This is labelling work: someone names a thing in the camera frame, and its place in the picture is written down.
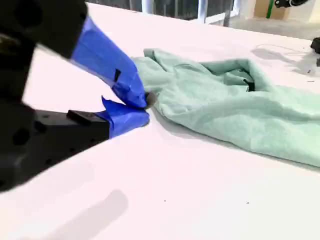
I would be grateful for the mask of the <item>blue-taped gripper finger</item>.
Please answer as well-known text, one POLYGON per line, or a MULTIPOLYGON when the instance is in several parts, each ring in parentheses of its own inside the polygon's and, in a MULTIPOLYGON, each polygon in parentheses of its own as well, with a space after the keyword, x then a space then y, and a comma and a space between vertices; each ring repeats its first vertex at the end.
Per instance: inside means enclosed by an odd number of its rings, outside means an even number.
POLYGON ((40 173, 101 142, 149 123, 150 116, 137 109, 102 99, 104 110, 53 112, 37 110, 32 143, 32 171, 40 173))
POLYGON ((11 0, 9 29, 99 77, 126 105, 148 109, 156 102, 134 62, 95 25, 83 0, 11 0))

